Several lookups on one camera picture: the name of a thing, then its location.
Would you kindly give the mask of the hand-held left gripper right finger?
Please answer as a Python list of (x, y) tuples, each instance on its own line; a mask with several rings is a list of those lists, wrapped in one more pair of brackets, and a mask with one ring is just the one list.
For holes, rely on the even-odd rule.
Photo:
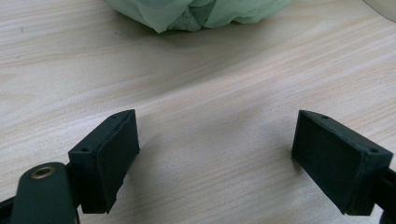
[(393, 214), (393, 153), (328, 116), (301, 110), (292, 157), (341, 213)]

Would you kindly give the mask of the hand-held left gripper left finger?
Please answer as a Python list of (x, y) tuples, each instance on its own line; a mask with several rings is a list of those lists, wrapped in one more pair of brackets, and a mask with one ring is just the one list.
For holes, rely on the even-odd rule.
[(68, 152), (85, 214), (111, 210), (139, 151), (136, 115), (131, 109), (109, 116)]

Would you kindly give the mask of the light green plastic bag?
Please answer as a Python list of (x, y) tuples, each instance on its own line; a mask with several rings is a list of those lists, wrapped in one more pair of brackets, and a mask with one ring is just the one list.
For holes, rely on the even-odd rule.
[(291, 0), (105, 0), (121, 14), (153, 29), (196, 32), (231, 22), (255, 23)]

